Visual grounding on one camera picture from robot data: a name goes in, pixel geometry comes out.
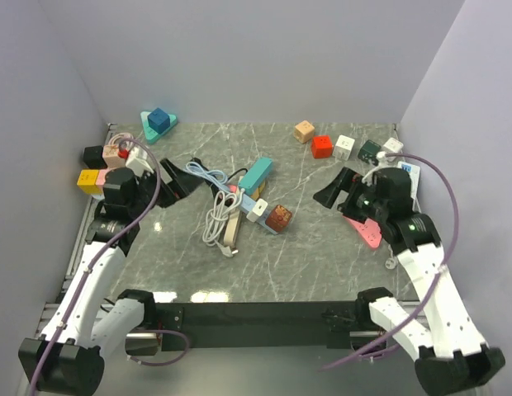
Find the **dark green cube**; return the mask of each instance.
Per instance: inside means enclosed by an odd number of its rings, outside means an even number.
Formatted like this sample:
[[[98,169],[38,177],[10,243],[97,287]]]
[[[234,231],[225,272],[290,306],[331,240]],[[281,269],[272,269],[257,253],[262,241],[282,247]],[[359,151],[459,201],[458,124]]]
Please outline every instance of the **dark green cube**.
[[[369,164],[373,163],[377,165],[379,162],[377,161],[377,153],[381,151],[381,145],[375,143],[372,140],[367,140],[365,144],[358,151],[358,159]]]

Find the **black cable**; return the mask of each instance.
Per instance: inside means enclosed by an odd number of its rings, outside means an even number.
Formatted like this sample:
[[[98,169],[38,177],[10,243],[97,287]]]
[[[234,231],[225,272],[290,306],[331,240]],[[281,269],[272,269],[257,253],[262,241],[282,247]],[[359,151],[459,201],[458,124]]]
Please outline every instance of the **black cable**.
[[[238,169],[236,172],[232,173],[227,180],[227,182],[230,181],[230,179],[234,176],[236,176],[238,173],[242,172],[242,171],[245,171],[245,173],[247,173],[249,170],[246,168],[246,167],[241,167],[240,169]]]

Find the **beige cube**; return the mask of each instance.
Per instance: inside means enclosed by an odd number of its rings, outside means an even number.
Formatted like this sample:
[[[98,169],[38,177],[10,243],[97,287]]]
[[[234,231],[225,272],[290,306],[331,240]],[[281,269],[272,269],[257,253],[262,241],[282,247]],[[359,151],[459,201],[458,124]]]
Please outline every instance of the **beige cube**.
[[[315,127],[309,121],[302,121],[295,126],[294,136],[300,143],[307,143],[315,136]]]

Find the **blue cube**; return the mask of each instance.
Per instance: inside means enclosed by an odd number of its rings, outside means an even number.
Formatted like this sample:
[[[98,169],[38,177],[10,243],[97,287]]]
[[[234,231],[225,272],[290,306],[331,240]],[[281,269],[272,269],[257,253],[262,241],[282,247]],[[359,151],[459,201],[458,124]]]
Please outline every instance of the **blue cube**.
[[[162,134],[170,127],[170,116],[157,107],[149,113],[148,125],[158,134]]]

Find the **marble table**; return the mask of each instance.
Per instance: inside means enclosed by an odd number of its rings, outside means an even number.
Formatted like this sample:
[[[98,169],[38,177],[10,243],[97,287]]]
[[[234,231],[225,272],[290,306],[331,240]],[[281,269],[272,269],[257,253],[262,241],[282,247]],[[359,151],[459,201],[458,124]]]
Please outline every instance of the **marble table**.
[[[383,144],[396,137],[394,126],[315,124],[316,133],[328,134],[333,142],[340,134],[355,139],[348,161],[313,159],[309,143],[297,142],[293,129],[294,124],[278,123],[182,123],[153,144],[157,158],[167,157],[181,168],[193,156],[227,173],[259,157],[272,158],[274,169],[262,197],[271,207],[286,206],[294,217],[279,235],[242,220],[239,253],[224,257],[201,241],[212,204],[203,184],[187,199],[146,216],[111,297],[134,288],[153,291],[158,301],[167,302],[353,300],[361,290],[385,286],[398,299],[416,299],[406,273],[385,268],[385,243],[371,250],[339,212],[312,199],[342,166],[365,173],[369,166],[357,159],[359,148],[367,139]],[[111,133],[123,131],[143,140],[140,125],[111,127]]]

